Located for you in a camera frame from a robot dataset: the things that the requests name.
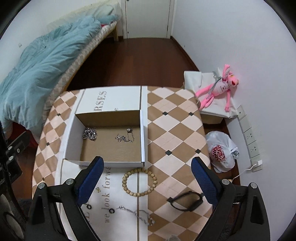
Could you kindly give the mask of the checkered brown pink tablecloth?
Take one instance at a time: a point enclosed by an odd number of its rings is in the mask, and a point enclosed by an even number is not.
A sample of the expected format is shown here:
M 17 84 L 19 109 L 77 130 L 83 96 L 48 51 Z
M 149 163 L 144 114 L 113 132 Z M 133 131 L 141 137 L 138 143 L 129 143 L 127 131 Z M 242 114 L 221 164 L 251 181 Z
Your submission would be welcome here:
M 191 170 L 192 159 L 200 157 L 210 165 L 196 100 L 185 89 L 146 87 L 147 158 L 144 167 L 129 168 L 124 173 L 122 187 L 130 196 L 148 196 L 147 221 L 142 220 L 148 226 L 148 240 L 195 240 L 212 212 L 206 200 L 194 211 L 184 211 L 201 193 Z M 42 182 L 56 185 L 57 165 L 63 160 L 61 143 L 80 91 L 62 93 L 51 108 L 37 148 L 33 190 Z M 127 187 L 128 178 L 138 173 L 148 176 L 148 188 L 141 193 Z

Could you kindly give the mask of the white door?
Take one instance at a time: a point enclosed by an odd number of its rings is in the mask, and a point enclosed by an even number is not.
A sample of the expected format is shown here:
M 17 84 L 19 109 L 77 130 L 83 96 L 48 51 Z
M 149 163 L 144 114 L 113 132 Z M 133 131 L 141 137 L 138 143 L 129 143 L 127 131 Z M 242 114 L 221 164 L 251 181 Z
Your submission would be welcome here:
M 171 36 L 176 1 L 121 1 L 125 39 Z

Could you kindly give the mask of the pink panther plush toy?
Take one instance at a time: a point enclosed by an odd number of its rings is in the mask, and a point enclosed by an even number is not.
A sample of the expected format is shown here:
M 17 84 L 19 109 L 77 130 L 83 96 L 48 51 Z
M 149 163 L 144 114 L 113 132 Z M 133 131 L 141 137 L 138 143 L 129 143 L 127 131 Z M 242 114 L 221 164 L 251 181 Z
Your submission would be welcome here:
M 199 89 L 195 93 L 196 98 L 207 94 L 201 101 L 199 109 L 207 108 L 211 105 L 215 97 L 226 93 L 225 111 L 228 113 L 230 111 L 231 89 L 235 88 L 238 84 L 239 79 L 230 71 L 230 65 L 225 64 L 221 77 L 219 77 L 213 84 L 210 84 L 203 89 Z

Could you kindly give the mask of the white plastic bag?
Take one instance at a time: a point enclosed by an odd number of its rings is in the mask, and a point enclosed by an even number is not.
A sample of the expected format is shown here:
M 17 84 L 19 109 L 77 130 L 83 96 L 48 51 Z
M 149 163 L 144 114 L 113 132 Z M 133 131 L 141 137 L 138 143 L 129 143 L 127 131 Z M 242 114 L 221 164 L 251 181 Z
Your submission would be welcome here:
M 226 173 L 230 171 L 235 166 L 235 160 L 239 155 L 236 144 L 229 135 L 220 131 L 211 131 L 205 137 L 215 172 Z

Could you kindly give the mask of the white power strip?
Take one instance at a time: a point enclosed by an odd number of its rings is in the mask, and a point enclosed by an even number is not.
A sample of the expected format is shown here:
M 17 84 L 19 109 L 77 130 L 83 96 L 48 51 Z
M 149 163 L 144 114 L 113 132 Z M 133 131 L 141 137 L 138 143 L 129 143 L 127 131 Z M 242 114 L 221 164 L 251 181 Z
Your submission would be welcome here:
M 248 171 L 256 172 L 262 169 L 262 158 L 260 157 L 259 147 L 256 142 L 252 126 L 248 120 L 247 114 L 240 105 L 237 108 L 239 125 L 248 149 L 251 167 Z

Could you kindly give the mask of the white cardboard box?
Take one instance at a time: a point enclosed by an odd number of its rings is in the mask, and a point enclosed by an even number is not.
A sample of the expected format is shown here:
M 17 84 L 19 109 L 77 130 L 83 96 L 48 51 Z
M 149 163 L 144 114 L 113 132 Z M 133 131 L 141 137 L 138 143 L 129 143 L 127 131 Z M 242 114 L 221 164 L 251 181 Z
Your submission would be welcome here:
M 96 156 L 106 167 L 144 167 L 147 158 L 146 86 L 113 86 L 79 92 L 60 150 L 87 166 Z

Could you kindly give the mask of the white cloth on box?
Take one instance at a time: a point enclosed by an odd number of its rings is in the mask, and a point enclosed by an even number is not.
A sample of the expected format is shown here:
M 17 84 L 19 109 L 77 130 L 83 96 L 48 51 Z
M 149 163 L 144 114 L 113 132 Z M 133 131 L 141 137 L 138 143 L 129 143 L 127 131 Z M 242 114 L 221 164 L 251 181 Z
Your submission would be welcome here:
M 238 78 L 225 64 L 213 72 L 184 72 L 184 89 L 195 96 L 200 112 L 223 118 L 234 118 L 238 112 L 233 96 L 239 84 Z

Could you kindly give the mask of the white printed paper bag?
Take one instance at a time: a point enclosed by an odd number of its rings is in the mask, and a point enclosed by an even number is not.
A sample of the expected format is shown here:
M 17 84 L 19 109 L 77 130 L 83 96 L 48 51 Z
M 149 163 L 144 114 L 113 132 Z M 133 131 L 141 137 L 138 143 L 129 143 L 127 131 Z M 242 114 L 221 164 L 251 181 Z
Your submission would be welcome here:
M 68 160 L 60 160 L 55 174 L 55 184 L 63 184 L 69 178 L 75 178 L 86 167 L 76 165 Z M 134 197 L 127 194 L 122 187 L 122 177 L 129 168 L 104 168 L 88 202 L 81 206 L 90 225 L 101 240 L 148 240 L 147 221 L 148 196 Z M 148 176 L 145 173 L 133 174 L 127 180 L 131 191 L 147 190 Z M 70 240 L 75 238 L 74 232 L 67 220 L 63 204 L 57 204 L 62 224 Z M 139 219 L 132 212 L 137 212 Z

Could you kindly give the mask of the teal blanket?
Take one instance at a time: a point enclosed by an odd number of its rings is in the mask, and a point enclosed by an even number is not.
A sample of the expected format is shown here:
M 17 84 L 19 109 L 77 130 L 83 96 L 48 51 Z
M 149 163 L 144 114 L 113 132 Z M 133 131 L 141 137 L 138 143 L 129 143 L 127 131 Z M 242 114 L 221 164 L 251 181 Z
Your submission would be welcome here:
M 13 123 L 33 133 L 42 131 L 54 89 L 81 51 L 117 15 L 84 16 L 35 39 L 22 52 L 17 65 L 1 83 L 1 125 L 5 133 Z

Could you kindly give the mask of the bed mattress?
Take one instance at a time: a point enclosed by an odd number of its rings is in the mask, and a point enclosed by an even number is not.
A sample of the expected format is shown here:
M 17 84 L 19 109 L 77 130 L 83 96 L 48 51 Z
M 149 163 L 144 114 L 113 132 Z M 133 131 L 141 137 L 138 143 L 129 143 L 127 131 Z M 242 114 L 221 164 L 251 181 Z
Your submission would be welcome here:
M 117 23 L 122 17 L 120 3 L 118 1 L 99 1 L 83 6 L 51 22 L 48 24 L 48 29 L 53 30 L 54 27 L 74 22 L 85 16 L 93 16 L 94 18 L 99 19 L 102 24 L 101 30 L 92 36 L 91 41 L 79 51 L 78 56 L 71 62 L 71 65 L 67 67 L 62 76 L 58 79 L 57 84 L 45 100 L 41 126 L 44 126 L 54 100 L 59 94 L 67 89 L 75 74 L 93 50 L 110 34 L 114 36 L 114 39 L 118 39 Z

